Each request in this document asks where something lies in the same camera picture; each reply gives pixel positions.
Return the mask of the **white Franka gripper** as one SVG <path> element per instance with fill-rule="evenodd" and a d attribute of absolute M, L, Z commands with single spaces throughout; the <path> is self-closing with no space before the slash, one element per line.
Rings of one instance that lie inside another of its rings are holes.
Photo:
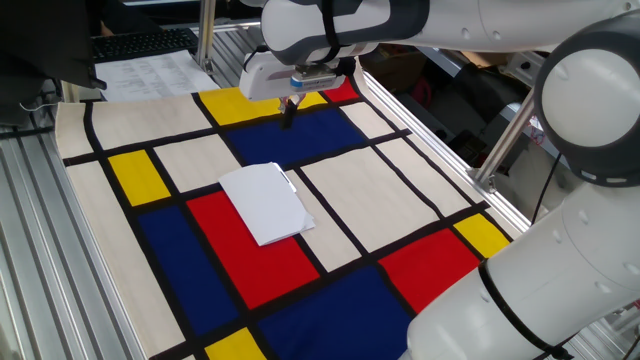
<path fill-rule="evenodd" d="M 346 80 L 338 75 L 338 62 L 326 64 L 284 65 L 270 52 L 246 57 L 239 89 L 250 101 L 283 98 L 280 127 L 289 129 L 305 99 L 303 94 L 340 87 Z"/>

